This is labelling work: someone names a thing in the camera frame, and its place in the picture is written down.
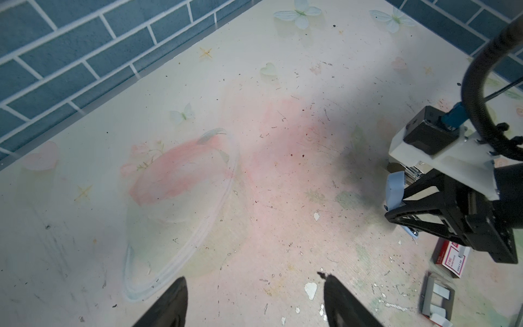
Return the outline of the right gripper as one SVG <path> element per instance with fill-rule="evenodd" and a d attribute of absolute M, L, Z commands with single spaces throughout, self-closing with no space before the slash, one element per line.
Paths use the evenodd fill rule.
<path fill-rule="evenodd" d="M 404 202 L 448 202 L 452 208 L 454 232 L 440 216 L 440 223 L 426 222 L 420 215 L 432 215 L 428 209 L 416 210 L 408 205 L 388 207 L 385 218 L 396 225 L 487 252 L 496 263 L 517 264 L 518 255 L 513 231 L 522 229 L 522 164 L 494 169 L 498 200 L 488 200 L 482 193 L 432 169 L 408 186 Z M 418 198 L 418 194 L 435 187 L 435 193 Z"/>

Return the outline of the staples tray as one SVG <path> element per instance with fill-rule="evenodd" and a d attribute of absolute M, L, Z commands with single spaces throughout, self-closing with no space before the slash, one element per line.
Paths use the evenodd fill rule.
<path fill-rule="evenodd" d="M 441 276 L 429 273 L 423 293 L 421 313 L 433 324 L 440 327 L 453 327 L 452 315 L 456 291 Z"/>

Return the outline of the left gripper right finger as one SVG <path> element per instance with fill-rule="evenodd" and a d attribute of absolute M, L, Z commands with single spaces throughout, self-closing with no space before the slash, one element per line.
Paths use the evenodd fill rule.
<path fill-rule="evenodd" d="M 334 275 L 324 274 L 324 281 L 324 306 L 330 327 L 383 326 Z"/>

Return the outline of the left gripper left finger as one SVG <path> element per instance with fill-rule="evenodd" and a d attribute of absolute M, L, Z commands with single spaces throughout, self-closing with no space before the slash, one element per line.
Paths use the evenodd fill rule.
<path fill-rule="evenodd" d="M 184 327 L 188 308 L 188 288 L 178 278 L 133 325 L 133 327 Z"/>

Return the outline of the red staples box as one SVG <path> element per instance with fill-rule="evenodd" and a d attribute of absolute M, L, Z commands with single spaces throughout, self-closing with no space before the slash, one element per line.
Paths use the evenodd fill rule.
<path fill-rule="evenodd" d="M 440 238 L 431 257 L 436 267 L 448 272 L 454 279 L 460 279 L 469 261 L 471 248 Z"/>

